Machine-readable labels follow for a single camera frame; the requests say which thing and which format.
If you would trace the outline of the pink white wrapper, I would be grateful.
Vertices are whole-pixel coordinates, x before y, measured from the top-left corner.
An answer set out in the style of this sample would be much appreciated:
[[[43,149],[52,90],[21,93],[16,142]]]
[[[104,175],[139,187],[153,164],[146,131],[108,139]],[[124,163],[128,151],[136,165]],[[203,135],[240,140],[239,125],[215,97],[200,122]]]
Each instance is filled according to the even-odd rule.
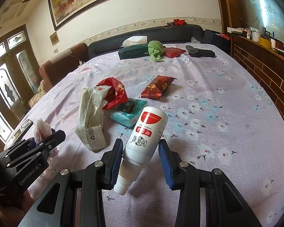
[[[41,143],[53,133],[55,133],[55,130],[52,129],[47,122],[43,121],[41,118],[37,120],[34,128],[34,139],[36,144]]]

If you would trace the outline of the cream paper bag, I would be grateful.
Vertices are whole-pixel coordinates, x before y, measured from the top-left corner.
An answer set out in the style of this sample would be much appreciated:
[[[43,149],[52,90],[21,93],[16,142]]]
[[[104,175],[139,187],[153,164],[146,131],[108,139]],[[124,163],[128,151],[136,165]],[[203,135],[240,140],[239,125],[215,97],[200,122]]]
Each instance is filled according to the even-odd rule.
[[[105,141],[103,101],[110,86],[85,88],[81,94],[76,134],[91,151],[99,151],[107,146]]]

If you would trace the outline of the white red-label bottle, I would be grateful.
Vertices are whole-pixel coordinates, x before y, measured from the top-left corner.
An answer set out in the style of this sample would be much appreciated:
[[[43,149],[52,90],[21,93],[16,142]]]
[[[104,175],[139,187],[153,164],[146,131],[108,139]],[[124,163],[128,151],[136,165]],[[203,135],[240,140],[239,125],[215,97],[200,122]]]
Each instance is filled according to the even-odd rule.
[[[143,108],[123,150],[114,191],[124,195],[151,161],[168,122],[168,115],[155,107]]]

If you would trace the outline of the red plastic bag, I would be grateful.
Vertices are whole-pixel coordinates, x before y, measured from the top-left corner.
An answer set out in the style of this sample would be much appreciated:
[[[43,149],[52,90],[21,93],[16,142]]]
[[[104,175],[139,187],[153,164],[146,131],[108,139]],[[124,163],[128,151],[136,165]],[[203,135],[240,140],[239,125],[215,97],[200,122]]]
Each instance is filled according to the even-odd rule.
[[[108,77],[107,79],[103,79],[96,86],[110,87],[108,94],[104,98],[107,103],[103,106],[103,110],[112,109],[128,101],[125,86],[121,81],[115,79],[114,77]]]

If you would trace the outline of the black smartphone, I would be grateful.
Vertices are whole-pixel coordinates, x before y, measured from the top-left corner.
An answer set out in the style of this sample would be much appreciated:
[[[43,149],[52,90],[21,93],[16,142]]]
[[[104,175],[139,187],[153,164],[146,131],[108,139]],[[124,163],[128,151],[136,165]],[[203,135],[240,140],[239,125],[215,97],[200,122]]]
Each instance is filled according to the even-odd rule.
[[[11,137],[10,145],[14,145],[18,142],[20,142],[24,135],[28,132],[28,130],[33,125],[33,122],[30,119],[27,119],[20,128],[16,131],[16,133]]]

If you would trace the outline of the wooden glass door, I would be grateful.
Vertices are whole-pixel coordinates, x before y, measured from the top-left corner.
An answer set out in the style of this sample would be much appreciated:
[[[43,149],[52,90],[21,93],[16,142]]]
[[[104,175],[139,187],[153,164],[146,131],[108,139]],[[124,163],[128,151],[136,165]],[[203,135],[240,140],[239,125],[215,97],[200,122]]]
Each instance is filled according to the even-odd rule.
[[[4,144],[29,112],[40,82],[26,26],[0,37],[0,141]]]

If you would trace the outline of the purple floral tablecloth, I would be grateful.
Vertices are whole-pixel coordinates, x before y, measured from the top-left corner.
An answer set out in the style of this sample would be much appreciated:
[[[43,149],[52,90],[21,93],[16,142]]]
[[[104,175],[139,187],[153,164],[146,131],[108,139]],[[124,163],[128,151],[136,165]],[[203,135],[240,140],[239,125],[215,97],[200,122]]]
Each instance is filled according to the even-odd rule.
[[[148,100],[168,115],[163,137],[170,149],[198,169],[220,168],[261,225],[276,225],[284,214],[284,121],[246,69],[217,47],[209,49],[215,58],[183,54],[160,63],[149,57],[121,60],[112,52],[69,73],[26,115],[66,134],[50,168],[29,187],[31,197],[38,198],[61,169],[81,170],[102,157],[75,132],[83,88],[114,77],[127,96],[138,99],[157,75],[171,76],[162,98]]]

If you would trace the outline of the teal tissue pack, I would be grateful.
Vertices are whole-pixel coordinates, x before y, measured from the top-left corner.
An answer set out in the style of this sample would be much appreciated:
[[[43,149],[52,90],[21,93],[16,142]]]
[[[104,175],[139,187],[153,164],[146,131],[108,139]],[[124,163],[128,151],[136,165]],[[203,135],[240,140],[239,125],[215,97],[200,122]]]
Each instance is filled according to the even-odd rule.
[[[125,103],[104,110],[104,115],[123,126],[131,128],[135,126],[143,108],[147,105],[148,102],[145,100],[129,98]]]

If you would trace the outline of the red snack packet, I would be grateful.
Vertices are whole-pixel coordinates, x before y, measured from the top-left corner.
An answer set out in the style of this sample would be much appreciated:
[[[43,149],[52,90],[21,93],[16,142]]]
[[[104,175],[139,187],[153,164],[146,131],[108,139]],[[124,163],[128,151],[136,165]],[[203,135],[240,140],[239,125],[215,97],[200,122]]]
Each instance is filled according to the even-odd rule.
[[[141,92],[141,98],[161,98],[174,80],[176,80],[174,77],[157,75],[157,77]]]

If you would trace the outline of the dark green tissue box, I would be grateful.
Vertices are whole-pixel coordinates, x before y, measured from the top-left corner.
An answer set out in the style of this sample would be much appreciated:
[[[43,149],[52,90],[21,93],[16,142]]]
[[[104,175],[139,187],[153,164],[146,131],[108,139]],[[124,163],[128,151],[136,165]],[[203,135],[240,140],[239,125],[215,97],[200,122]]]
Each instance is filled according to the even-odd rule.
[[[123,41],[118,51],[119,59],[142,58],[149,56],[147,36],[131,36]]]

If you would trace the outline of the wooden sideboard cabinet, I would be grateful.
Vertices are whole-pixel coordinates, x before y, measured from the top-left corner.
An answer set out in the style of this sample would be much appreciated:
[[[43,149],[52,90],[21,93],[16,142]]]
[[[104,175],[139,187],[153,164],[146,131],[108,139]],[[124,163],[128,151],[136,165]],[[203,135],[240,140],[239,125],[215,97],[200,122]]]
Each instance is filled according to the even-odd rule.
[[[284,58],[238,35],[231,36],[231,56],[264,88],[284,121]]]

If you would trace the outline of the green crumpled cloth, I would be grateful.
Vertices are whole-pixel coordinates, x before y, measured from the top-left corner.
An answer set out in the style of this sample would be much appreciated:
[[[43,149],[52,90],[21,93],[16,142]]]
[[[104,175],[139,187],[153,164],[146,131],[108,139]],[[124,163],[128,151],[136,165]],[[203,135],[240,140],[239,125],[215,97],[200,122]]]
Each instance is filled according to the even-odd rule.
[[[162,56],[164,55],[163,44],[157,40],[152,40],[148,43],[148,53],[150,59],[154,62],[163,62]]]

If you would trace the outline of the red flat pouch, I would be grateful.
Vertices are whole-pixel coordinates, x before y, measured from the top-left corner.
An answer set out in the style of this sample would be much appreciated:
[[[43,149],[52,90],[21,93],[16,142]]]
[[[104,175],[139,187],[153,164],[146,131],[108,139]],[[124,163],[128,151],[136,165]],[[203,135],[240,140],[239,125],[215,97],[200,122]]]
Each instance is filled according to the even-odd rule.
[[[176,47],[163,47],[164,55],[168,58],[176,58],[184,53],[186,50],[176,48]]]

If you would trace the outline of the yellow box on sideboard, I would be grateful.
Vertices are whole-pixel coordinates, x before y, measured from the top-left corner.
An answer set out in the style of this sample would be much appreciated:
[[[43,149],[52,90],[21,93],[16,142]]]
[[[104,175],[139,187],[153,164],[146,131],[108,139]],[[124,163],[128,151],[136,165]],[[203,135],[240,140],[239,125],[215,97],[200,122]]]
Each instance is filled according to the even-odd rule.
[[[259,45],[263,46],[266,49],[271,49],[271,41],[265,38],[259,37]]]

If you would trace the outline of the clear plastic wrapper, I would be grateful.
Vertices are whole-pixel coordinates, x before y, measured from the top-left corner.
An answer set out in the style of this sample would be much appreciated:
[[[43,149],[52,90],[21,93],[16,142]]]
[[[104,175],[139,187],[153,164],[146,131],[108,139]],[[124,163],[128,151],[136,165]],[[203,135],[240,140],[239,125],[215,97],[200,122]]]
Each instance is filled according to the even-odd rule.
[[[197,40],[195,37],[191,37],[191,43],[200,44],[201,42],[199,40]]]

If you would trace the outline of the red item on sofa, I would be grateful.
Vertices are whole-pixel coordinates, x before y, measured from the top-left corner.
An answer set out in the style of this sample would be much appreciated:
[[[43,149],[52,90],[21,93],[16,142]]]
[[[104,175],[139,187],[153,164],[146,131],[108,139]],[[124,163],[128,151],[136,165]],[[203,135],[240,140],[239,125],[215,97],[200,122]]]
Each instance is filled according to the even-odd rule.
[[[162,27],[165,29],[170,29],[172,27],[175,26],[184,26],[186,25],[186,21],[184,19],[174,19],[172,22],[168,22],[165,25],[163,25]]]

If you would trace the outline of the small gold wall plaque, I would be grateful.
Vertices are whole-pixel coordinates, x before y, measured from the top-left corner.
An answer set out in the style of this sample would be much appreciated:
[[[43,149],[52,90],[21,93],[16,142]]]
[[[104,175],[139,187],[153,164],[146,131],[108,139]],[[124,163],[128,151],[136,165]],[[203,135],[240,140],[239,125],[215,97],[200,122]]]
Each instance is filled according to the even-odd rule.
[[[50,35],[50,41],[52,43],[52,46],[55,46],[57,43],[59,43],[59,37],[56,31],[52,35]]]

